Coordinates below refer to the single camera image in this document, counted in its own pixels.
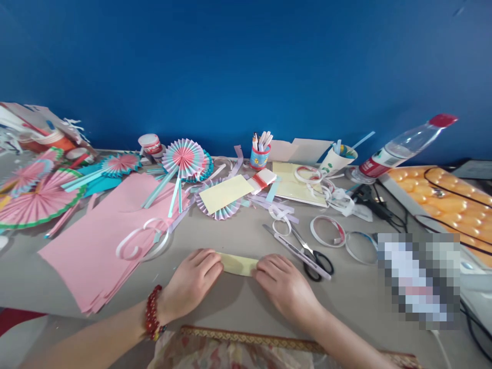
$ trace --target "patterned fabric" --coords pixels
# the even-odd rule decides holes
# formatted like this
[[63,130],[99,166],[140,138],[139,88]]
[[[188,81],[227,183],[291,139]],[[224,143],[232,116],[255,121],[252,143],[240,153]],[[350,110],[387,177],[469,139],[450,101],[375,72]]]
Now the patterned fabric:
[[[384,353],[401,368],[422,369],[413,355]],[[148,369],[342,369],[311,341],[184,326],[164,332]]]

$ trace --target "scissors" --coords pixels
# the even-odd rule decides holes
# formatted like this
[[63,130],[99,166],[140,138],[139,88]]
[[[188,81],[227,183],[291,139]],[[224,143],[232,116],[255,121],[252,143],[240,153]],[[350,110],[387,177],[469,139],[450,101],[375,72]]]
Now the scissors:
[[292,245],[285,237],[276,233],[270,226],[263,224],[263,227],[304,263],[304,271],[311,280],[320,282],[323,278],[326,280],[332,278],[332,274],[335,271],[332,262],[319,251],[311,250],[294,226],[292,226],[292,232],[302,245],[302,250]]

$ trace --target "table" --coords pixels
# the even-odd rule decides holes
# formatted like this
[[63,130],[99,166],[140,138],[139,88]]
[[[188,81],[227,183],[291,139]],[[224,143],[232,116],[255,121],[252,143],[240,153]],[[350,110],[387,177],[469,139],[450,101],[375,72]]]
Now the table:
[[[14,166],[11,161],[11,155],[0,157],[2,177]],[[352,186],[344,178],[334,181],[339,187]],[[381,195],[388,201],[391,210],[400,216],[403,214],[398,205],[385,196],[384,191]],[[345,249],[323,247],[312,236],[309,224],[315,216],[326,214],[339,221],[347,231],[392,233],[395,230],[376,217],[369,223],[355,216],[345,218],[333,209],[323,213],[322,208],[307,204],[289,201],[289,205],[295,207],[295,216],[300,220],[296,227],[305,241],[313,249],[325,253],[335,266],[332,281],[310,281],[323,306],[374,347],[415,354],[426,368],[445,368],[435,338],[429,332],[419,330],[416,323],[403,321],[394,307],[392,309],[378,277],[377,267],[356,262]],[[79,210],[65,229],[84,213],[85,209]],[[49,242],[43,239],[43,235],[54,223],[51,221],[35,228],[5,233],[11,237],[6,249],[0,252],[0,306],[87,318],[81,314],[56,271],[37,254]],[[174,269],[196,248],[211,247],[224,253],[257,259],[278,253],[302,270],[301,263],[262,228],[263,223],[271,224],[272,218],[262,208],[243,207],[226,221],[214,221],[193,207],[170,237],[169,249],[157,259],[140,265],[101,312],[89,319],[107,318],[144,300],[156,284],[166,285]],[[424,232],[412,219],[408,227],[410,232]],[[276,312],[255,280],[227,273],[220,276],[195,311],[173,322],[170,328],[182,324],[308,338]],[[475,348],[465,328],[442,331],[441,339],[454,367],[492,367],[487,366],[487,361]]]

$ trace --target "orange textured pad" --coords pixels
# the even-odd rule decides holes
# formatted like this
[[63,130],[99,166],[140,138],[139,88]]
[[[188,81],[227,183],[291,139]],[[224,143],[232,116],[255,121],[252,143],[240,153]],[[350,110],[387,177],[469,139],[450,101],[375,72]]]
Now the orange textured pad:
[[[412,199],[418,202],[431,217],[445,222],[460,232],[476,237],[471,238],[460,234],[462,242],[492,252],[491,245],[479,240],[492,242],[492,209],[466,199],[467,197],[472,198],[492,206],[492,197],[441,168],[430,170],[427,173],[429,180],[426,180],[424,172],[429,168],[432,168],[432,166],[395,168],[389,172],[389,176]],[[437,198],[434,196],[433,185],[430,182],[460,193],[465,197],[443,190],[445,196]],[[442,226],[449,232],[456,233],[452,228],[443,224]],[[476,250],[469,250],[482,260],[485,265],[492,268],[492,256]]]

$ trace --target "pink paper sheet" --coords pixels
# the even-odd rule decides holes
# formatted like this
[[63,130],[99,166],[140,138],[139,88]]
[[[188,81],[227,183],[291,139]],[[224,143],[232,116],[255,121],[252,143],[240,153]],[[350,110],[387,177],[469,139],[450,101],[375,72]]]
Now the pink paper sheet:
[[[90,213],[39,251],[60,274],[82,312],[97,312],[152,248],[154,232],[148,230],[135,236],[126,247],[126,252],[132,251],[135,245],[143,249],[134,260],[118,259],[115,254],[118,244],[131,231],[142,227],[148,219],[162,218],[168,212],[173,183],[165,186],[149,209],[141,208],[157,184],[149,174],[131,174]],[[185,207],[189,200],[184,193],[183,198]],[[160,229],[165,231],[178,216],[176,203],[173,217]]]

